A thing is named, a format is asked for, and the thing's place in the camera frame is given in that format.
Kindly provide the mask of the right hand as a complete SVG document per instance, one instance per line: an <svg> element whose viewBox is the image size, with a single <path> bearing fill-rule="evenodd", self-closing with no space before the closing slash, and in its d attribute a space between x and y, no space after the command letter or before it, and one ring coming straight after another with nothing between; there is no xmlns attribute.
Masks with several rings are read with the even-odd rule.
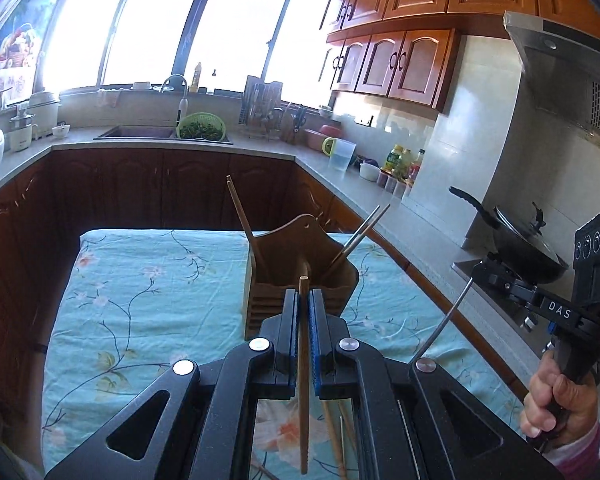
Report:
<svg viewBox="0 0 600 480"><path fill-rule="evenodd" d="M596 426L597 401L591 373L577 384L562 374L554 352L546 351L524 397L520 430L529 438L552 434L553 448L576 442Z"/></svg>

